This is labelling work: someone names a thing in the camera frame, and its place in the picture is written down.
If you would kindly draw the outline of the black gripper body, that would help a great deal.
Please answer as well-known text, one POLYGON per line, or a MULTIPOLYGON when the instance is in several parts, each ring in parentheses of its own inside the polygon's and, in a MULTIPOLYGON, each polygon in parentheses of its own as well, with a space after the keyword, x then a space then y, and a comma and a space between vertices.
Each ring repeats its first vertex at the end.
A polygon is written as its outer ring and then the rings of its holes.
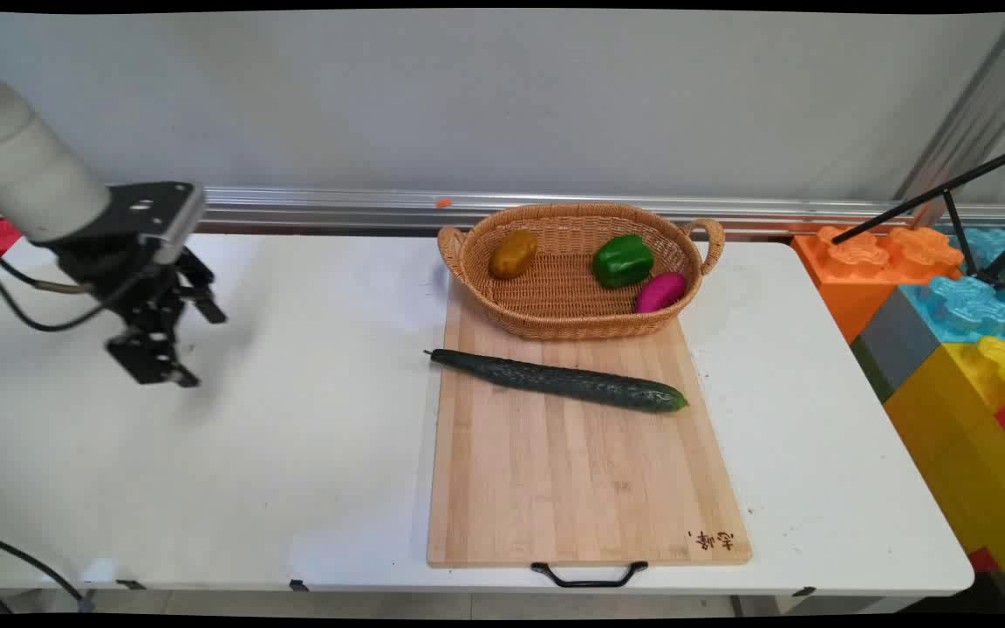
POLYGON ((178 271, 154 260, 161 240, 108 237, 75 240, 56 248, 59 268, 77 283, 91 286, 92 297, 120 317, 136 317, 178 285, 178 271))

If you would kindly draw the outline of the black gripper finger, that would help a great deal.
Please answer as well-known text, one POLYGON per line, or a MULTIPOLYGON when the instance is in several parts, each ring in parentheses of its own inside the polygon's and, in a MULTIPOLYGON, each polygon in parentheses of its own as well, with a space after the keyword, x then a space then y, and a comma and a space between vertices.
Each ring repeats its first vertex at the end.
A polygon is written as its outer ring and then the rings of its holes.
POLYGON ((220 310, 211 289, 215 274, 209 270, 206 263, 201 261, 190 248, 184 247, 174 266, 180 278, 179 297, 184 301, 190 301, 210 324, 226 323, 228 317, 220 310))
POLYGON ((106 341, 106 350, 140 385, 174 383, 196 388, 201 381, 178 354, 176 326, 185 309, 181 301, 146 302, 129 311, 125 329, 106 341))

